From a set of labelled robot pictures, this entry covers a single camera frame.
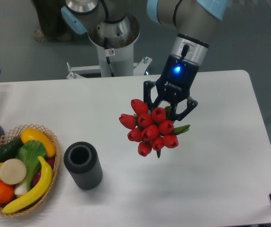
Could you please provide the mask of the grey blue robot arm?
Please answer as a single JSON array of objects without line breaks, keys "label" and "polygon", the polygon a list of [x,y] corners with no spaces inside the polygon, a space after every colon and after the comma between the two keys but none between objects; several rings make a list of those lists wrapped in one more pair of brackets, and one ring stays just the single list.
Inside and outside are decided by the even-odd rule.
[{"label": "grey blue robot arm", "polygon": [[[225,0],[149,0],[147,14],[178,35],[160,78],[144,83],[144,102],[150,110],[163,101],[169,118],[181,121],[196,106],[190,88],[227,7]],[[123,0],[68,0],[62,17],[77,34],[88,34],[96,46],[103,77],[132,76],[134,43],[140,34],[137,19]]]}]

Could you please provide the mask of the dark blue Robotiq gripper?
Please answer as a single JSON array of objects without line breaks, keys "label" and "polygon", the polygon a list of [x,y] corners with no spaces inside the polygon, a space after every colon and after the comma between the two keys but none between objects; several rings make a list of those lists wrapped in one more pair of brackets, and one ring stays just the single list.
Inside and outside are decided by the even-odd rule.
[{"label": "dark blue Robotiq gripper", "polygon": [[[160,78],[155,81],[144,82],[144,100],[149,110],[157,108],[161,101],[172,103],[172,121],[183,120],[198,105],[198,102],[190,96],[190,88],[198,72],[199,67],[187,61],[170,55],[167,59]],[[158,96],[153,102],[151,90],[156,86]],[[178,103],[187,100],[186,109],[176,113]]]}]

